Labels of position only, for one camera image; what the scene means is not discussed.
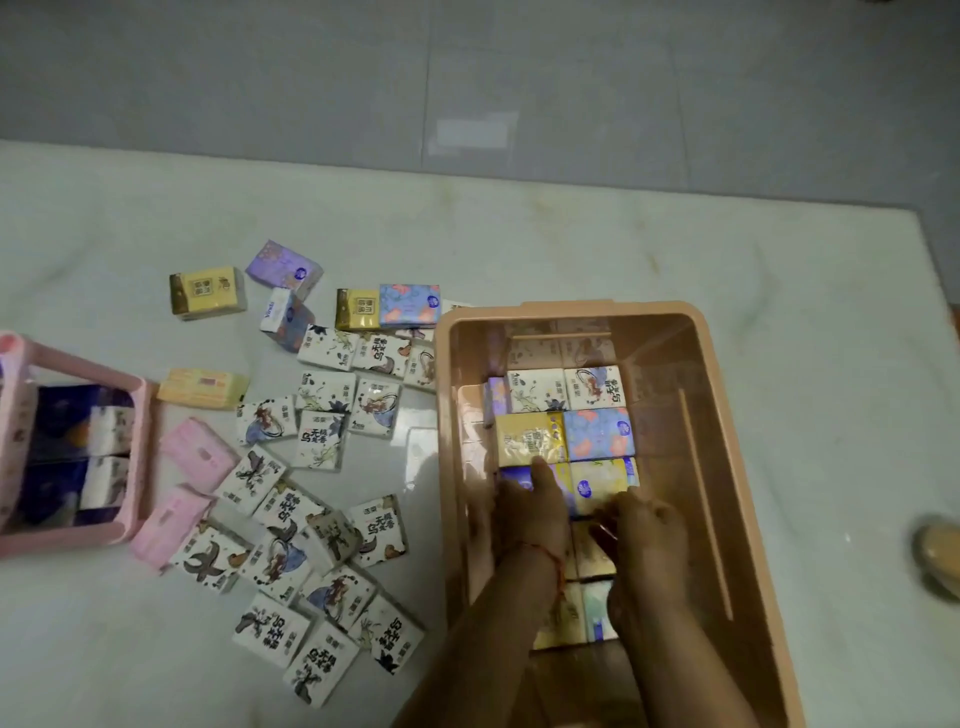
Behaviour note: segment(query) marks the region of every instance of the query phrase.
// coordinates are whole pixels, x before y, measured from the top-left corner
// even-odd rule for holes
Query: plastic storage box
[[[51,349],[12,331],[0,331],[3,391],[0,392],[0,529],[20,494],[36,408],[32,368],[78,377],[128,392],[133,399],[133,438],[127,492],[113,521],[38,531],[0,533],[0,556],[45,548],[105,546],[127,541],[139,527],[150,444],[150,402],[156,385],[78,356]]]
[[[496,449],[482,389],[512,369],[616,364],[639,487],[683,513],[693,608],[760,724],[803,712],[730,407],[703,315],[687,303],[552,302],[458,308],[437,327],[447,621],[492,573],[486,514]],[[619,641],[532,652],[515,725],[593,724],[642,714]]]

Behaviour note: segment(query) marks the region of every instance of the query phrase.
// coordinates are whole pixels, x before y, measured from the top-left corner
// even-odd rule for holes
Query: gray floor
[[[912,206],[960,302],[960,2],[0,0],[0,136]]]

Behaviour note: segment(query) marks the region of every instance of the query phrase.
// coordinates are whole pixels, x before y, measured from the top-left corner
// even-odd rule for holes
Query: pink storage basket
[[[127,541],[139,526],[150,441],[150,403],[156,385],[140,376],[117,372],[73,354],[50,349],[12,331],[0,331],[4,387],[0,393],[0,529],[6,525],[20,495],[30,435],[36,413],[36,384],[31,365],[125,390],[133,399],[133,442],[127,493],[116,518],[109,523],[0,534],[0,556],[44,548],[105,546]]]

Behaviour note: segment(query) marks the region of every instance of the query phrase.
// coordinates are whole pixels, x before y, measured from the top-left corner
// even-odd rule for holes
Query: red string bracelet
[[[554,568],[557,570],[557,599],[564,598],[564,588],[566,587],[566,568],[564,566],[563,560],[556,554],[554,554],[549,548],[541,546],[540,544],[531,544],[527,541],[517,542],[517,546],[528,546],[534,551],[539,551],[544,556],[546,556],[550,561],[553,562]]]

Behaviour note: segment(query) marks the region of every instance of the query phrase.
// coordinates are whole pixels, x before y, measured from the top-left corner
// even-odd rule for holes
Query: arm
[[[608,612],[653,725],[758,728],[690,611],[680,514],[665,503],[644,501],[631,489],[608,504],[598,523],[590,532],[617,564]]]
[[[569,539],[564,497],[542,460],[533,466],[533,480],[533,492],[499,484],[493,523],[505,556],[447,636],[394,728],[507,724],[530,648],[557,596],[556,564],[525,545],[562,557]]]

